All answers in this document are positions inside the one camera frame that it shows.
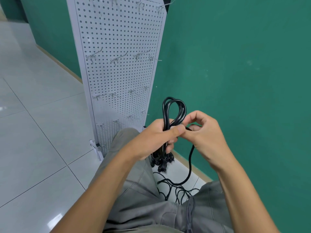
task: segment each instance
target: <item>person's left hand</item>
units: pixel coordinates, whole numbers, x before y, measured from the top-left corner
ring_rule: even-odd
[[[143,160],[151,153],[155,152],[164,143],[168,142],[166,153],[174,148],[177,137],[185,132],[186,128],[180,124],[171,127],[168,131],[163,131],[163,119],[157,119],[143,130],[137,137],[131,140],[124,149],[129,149],[133,155],[139,160]]]

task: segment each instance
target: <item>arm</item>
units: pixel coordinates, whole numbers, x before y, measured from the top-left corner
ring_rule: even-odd
[[[185,131],[183,125],[178,125],[163,132],[163,125],[163,119],[155,120],[125,145],[51,233],[101,233],[135,162],[145,159],[167,141],[169,145],[166,152],[169,153],[173,149],[173,143],[177,141],[177,136]]]
[[[260,200],[246,172],[233,156],[215,119],[201,111],[188,114],[183,124],[192,131],[187,139],[217,172],[223,188],[234,231],[237,233],[278,233],[278,229]]]

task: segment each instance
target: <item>person's right hand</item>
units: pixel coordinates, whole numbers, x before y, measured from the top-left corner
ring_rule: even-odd
[[[216,119],[194,111],[185,117],[182,124],[187,126],[193,122],[202,126],[192,124],[189,126],[192,131],[186,130],[180,137],[190,141],[213,169],[217,171],[235,160]]]

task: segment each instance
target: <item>cable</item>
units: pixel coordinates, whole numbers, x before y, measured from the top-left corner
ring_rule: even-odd
[[[169,107],[173,104],[176,103],[178,105],[179,108],[179,112],[177,117],[171,122],[169,123]],[[164,120],[164,128],[163,131],[167,131],[169,130],[172,126],[177,126],[179,124],[182,123],[182,121],[185,119],[186,114],[187,114],[187,108],[185,103],[182,100],[178,100],[175,99],[173,97],[167,97],[165,98],[165,100],[162,103],[162,112],[163,112],[163,120]],[[192,145],[191,151],[189,153],[189,173],[188,176],[186,177],[186,179],[184,181],[182,181],[181,183],[174,183],[173,181],[171,181],[168,178],[165,178],[165,176],[163,176],[160,172],[166,172],[166,168],[167,168],[167,163],[171,163],[172,161],[174,161],[174,156],[172,153],[166,154],[165,150],[167,147],[167,142],[165,144],[163,144],[159,149],[157,149],[154,153],[151,154],[151,166],[154,167],[154,165],[159,166],[158,167],[158,171],[159,172],[154,172],[154,173],[158,173],[160,174],[164,179],[161,181],[158,181],[157,184],[160,183],[166,183],[169,185],[169,193],[167,196],[165,196],[164,193],[162,193],[165,196],[165,200],[167,201],[169,194],[171,192],[172,187],[176,187],[175,189],[175,194],[176,194],[176,202],[178,201],[178,203],[182,202],[183,197],[186,195],[188,198],[191,196],[191,191],[194,190],[185,190],[185,188],[182,186],[182,184],[185,184],[191,175],[191,170],[192,170],[192,165],[191,165],[191,157],[192,157],[192,153],[194,150],[194,145]],[[178,199],[178,194],[180,191],[183,191],[184,194],[181,197],[181,201],[179,202]]]

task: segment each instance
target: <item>pegboard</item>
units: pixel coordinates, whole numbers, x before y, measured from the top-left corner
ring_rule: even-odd
[[[166,18],[163,0],[67,0],[95,142],[142,131]]]

